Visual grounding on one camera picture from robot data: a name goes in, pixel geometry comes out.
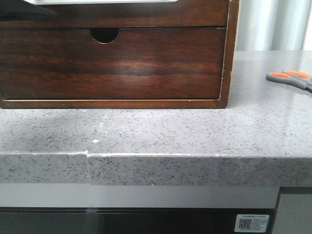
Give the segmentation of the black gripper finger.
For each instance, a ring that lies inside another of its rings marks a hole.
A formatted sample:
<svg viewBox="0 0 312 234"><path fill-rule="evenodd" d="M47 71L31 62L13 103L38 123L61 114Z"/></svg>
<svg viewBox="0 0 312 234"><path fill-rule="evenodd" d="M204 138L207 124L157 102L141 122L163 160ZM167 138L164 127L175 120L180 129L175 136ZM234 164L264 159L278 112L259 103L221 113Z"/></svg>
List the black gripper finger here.
<svg viewBox="0 0 312 234"><path fill-rule="evenodd" d="M1 4L0 20L53 20L58 14L33 4Z"/></svg>

